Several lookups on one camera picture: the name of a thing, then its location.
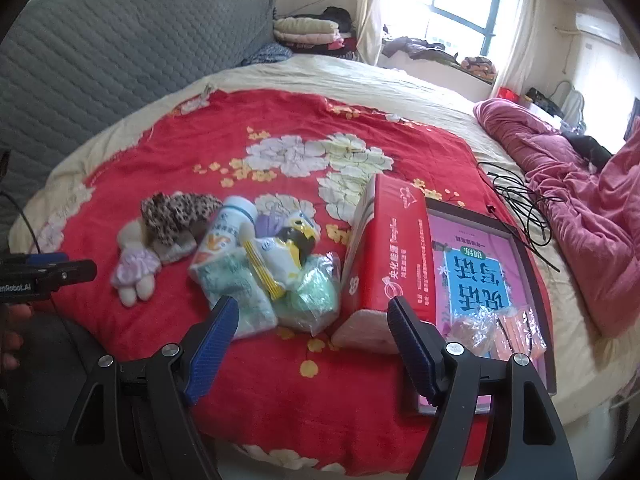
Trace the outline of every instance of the headboard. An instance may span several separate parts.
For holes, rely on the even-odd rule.
[[[275,0],[33,0],[0,44],[2,187],[20,205],[86,140],[273,41]],[[17,213],[0,205],[0,242]]]

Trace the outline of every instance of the bottle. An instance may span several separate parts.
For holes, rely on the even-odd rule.
[[[198,251],[189,266],[189,275],[198,281],[198,268],[238,247],[241,226],[250,223],[253,227],[258,218],[255,205],[241,196],[229,196],[222,203]]]

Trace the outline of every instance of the human hand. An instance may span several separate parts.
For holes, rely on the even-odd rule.
[[[7,326],[27,320],[33,315],[33,308],[26,304],[11,305],[7,309]],[[24,341],[18,333],[12,330],[5,330],[4,334],[0,334],[0,336],[2,336],[2,369],[15,370],[20,366],[20,361],[9,352],[19,350]]]

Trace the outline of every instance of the stack of folded bedding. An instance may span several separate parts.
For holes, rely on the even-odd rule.
[[[345,53],[345,39],[338,23],[308,17],[275,20],[273,35],[282,45],[298,54],[341,56]]]

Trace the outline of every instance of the finger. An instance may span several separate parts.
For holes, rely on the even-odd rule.
[[[9,307],[9,322],[23,321],[33,316],[33,307],[27,304],[11,305]]]
[[[4,350],[18,350],[24,343],[22,337],[15,332],[6,332],[4,334]]]
[[[11,354],[2,354],[2,366],[5,370],[15,370],[20,366],[20,361]]]

